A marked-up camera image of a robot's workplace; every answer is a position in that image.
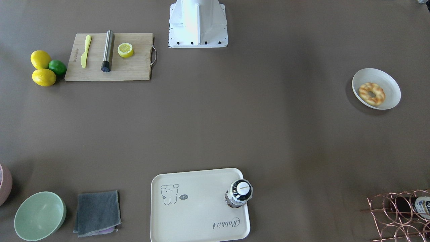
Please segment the white plate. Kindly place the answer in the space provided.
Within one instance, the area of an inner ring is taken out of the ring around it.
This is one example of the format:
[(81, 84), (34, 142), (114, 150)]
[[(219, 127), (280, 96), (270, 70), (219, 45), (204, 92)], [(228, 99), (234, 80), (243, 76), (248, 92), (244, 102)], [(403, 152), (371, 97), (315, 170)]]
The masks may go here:
[[(367, 82), (378, 84), (386, 94), (385, 101), (377, 106), (366, 103), (359, 96), (359, 87)], [(387, 73), (375, 68), (364, 68), (353, 76), (351, 87), (361, 103), (378, 110), (387, 110), (396, 107), (401, 100), (401, 90), (397, 82)]]

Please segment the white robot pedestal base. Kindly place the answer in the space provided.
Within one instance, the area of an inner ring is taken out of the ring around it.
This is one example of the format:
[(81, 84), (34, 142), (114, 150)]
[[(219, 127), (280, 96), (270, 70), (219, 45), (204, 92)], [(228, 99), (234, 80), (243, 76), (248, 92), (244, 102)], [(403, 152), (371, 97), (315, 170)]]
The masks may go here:
[(225, 6), (218, 0), (177, 0), (169, 9), (170, 48), (228, 46)]

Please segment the grey folded cloth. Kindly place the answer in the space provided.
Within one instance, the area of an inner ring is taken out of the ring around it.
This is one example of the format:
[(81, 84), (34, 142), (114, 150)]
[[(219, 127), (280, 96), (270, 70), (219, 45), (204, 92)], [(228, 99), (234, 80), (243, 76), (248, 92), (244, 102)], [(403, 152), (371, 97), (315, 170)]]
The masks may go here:
[(118, 191), (78, 195), (73, 232), (79, 238), (112, 233), (121, 224)]

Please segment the yellow lemon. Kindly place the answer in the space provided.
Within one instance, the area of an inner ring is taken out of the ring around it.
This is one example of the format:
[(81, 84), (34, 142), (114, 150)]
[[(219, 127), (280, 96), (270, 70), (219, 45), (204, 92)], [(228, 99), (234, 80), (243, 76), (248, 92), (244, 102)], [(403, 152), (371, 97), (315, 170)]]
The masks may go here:
[(44, 50), (36, 50), (32, 52), (30, 60), (35, 69), (48, 69), (52, 58)]
[(43, 87), (49, 87), (55, 84), (56, 75), (49, 69), (37, 69), (32, 73), (32, 80)]

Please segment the half lemon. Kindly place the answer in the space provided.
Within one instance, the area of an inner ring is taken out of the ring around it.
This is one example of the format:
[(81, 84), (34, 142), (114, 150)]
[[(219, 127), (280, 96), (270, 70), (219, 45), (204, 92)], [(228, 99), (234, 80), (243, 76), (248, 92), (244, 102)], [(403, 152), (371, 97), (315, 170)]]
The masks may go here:
[(134, 55), (134, 49), (130, 43), (121, 43), (117, 48), (117, 53), (122, 58), (129, 58)]

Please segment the steel cylinder muddler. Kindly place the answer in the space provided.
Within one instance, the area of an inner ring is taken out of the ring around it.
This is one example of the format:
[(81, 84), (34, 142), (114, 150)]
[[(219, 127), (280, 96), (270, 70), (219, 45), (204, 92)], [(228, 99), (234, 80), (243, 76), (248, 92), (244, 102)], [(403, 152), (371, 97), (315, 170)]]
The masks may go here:
[(112, 30), (106, 32), (105, 47), (103, 52), (103, 61), (101, 71), (108, 73), (111, 71), (112, 52), (114, 44), (114, 33)]

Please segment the yellow lemon upper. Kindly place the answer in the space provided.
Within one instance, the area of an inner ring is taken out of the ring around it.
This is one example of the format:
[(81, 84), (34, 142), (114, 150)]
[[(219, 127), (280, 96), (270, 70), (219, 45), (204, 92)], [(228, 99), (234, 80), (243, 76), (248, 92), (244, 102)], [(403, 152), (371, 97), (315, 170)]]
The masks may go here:
[(44, 50), (36, 50), (32, 52), (30, 60), (35, 69), (48, 69), (52, 58)]

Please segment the green lime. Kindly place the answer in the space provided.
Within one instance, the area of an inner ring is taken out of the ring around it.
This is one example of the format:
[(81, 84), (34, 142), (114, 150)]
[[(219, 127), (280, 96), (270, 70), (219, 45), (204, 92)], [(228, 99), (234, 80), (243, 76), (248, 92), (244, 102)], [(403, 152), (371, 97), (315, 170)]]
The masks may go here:
[(58, 76), (64, 75), (67, 71), (66, 65), (57, 59), (53, 59), (49, 62), (48, 69), (53, 71)]

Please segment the cream rabbit tray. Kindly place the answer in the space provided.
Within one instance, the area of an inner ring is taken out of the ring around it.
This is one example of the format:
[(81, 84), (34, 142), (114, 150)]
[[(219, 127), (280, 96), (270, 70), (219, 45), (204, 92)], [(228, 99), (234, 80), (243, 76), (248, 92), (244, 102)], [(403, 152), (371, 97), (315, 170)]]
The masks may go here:
[(166, 173), (152, 180), (152, 242), (221, 242), (251, 230), (246, 204), (232, 208), (226, 192), (243, 179), (235, 168)]

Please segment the pink bowl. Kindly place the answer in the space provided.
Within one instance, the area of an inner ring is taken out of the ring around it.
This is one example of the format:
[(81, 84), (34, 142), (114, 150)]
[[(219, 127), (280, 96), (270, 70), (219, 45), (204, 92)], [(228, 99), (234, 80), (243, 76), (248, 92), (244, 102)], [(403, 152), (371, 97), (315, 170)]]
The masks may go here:
[(8, 167), (4, 164), (0, 165), (1, 170), (1, 185), (0, 185), (0, 205), (2, 206), (12, 190), (12, 175)]

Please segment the yellow plastic knife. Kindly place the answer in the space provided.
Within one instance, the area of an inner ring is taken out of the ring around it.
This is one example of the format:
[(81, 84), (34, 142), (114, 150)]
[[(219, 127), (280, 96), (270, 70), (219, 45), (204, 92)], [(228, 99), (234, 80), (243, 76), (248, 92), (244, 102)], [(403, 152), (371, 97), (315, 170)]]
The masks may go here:
[(88, 52), (89, 52), (89, 47), (90, 47), (91, 41), (92, 41), (92, 36), (91, 35), (86, 35), (84, 52), (81, 55), (81, 59), (80, 59), (80, 64), (81, 64), (81, 67), (83, 69), (86, 68), (87, 56), (88, 56)]

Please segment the mint green bowl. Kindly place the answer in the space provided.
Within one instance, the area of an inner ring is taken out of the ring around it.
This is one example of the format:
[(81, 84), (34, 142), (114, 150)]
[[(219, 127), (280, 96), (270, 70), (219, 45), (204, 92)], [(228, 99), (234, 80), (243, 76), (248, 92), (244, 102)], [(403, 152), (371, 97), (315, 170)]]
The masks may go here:
[(38, 192), (27, 198), (14, 218), (16, 234), (26, 241), (39, 241), (56, 232), (66, 218), (66, 204), (53, 192)]

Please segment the wooden cutting board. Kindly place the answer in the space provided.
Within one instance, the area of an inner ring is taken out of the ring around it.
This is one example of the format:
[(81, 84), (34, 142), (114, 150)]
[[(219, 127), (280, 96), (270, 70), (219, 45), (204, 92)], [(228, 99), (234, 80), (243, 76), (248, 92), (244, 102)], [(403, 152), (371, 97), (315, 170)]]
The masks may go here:
[[(152, 54), (154, 34), (152, 33), (114, 33), (114, 43), (111, 58), (111, 71), (101, 70), (105, 50), (106, 33), (90, 33), (92, 37), (86, 67), (81, 67), (81, 56), (85, 50), (85, 40), (88, 33), (78, 33), (75, 36), (65, 81), (147, 81), (152, 74)], [(117, 48), (122, 43), (130, 43), (134, 55), (122, 58)]]

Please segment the twisted ring donut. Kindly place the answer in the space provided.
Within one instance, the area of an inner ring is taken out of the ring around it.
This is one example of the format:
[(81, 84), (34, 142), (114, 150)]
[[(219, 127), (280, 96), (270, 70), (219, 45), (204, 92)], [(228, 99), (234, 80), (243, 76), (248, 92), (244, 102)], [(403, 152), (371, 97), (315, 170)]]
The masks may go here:
[(378, 84), (367, 82), (359, 87), (359, 97), (369, 105), (379, 106), (385, 101), (386, 94)]

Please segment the dark tea bottle on tray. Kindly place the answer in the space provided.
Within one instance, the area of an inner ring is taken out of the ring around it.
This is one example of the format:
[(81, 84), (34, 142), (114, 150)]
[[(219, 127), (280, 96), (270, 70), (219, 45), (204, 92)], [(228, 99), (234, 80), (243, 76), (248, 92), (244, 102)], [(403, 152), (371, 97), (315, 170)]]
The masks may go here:
[(253, 188), (246, 179), (237, 179), (225, 193), (225, 202), (231, 208), (239, 208), (253, 196)]

